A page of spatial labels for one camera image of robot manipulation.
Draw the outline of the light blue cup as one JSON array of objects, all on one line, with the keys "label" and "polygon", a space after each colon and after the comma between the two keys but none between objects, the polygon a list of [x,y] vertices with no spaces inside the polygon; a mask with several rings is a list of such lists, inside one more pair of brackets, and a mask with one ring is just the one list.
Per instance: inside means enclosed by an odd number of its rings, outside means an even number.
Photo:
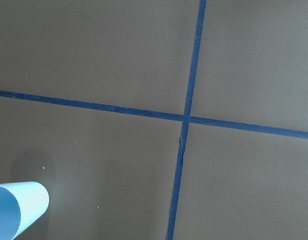
[{"label": "light blue cup", "polygon": [[34,181],[0,184],[0,240],[13,240],[49,206],[47,189]]}]

